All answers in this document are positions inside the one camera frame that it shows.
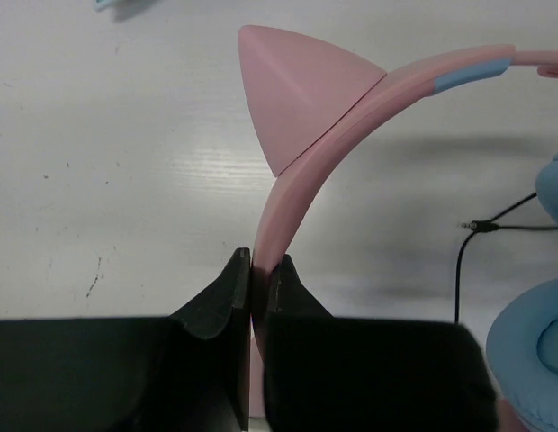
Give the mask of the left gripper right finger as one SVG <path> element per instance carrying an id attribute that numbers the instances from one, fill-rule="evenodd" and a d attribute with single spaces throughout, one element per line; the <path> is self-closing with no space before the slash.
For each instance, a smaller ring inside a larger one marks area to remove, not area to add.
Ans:
<path id="1" fill-rule="evenodd" d="M 265 318 L 264 400 L 274 431 L 495 431 L 482 350 L 459 324 L 338 318 L 275 268 Z"/>

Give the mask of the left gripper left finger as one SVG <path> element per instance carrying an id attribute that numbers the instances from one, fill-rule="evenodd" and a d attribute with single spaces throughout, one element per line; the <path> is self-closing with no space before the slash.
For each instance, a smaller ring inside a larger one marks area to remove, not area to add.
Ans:
<path id="1" fill-rule="evenodd" d="M 0 320 L 0 431 L 245 431 L 249 251 L 167 316 Z"/>

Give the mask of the pink blue cat-ear headphones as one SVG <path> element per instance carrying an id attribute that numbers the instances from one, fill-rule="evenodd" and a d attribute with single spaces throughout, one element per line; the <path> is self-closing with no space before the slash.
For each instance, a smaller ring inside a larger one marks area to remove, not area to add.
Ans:
<path id="1" fill-rule="evenodd" d="M 247 25 L 238 32 L 238 53 L 248 109 L 275 178 L 252 261 L 256 351 L 266 341 L 271 273 L 320 188 L 353 148 L 417 101 L 512 66 L 558 79 L 558 50 L 508 44 L 450 51 L 388 72 L 323 40 Z"/>

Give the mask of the teal white cat-ear headphones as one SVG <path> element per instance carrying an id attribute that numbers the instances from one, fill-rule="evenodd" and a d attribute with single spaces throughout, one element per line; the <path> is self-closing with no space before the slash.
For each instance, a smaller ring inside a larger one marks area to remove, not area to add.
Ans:
<path id="1" fill-rule="evenodd" d="M 119 0 L 94 0 L 93 6 L 97 12 L 100 12 L 106 8 L 109 8 L 115 4 L 117 4 Z"/>

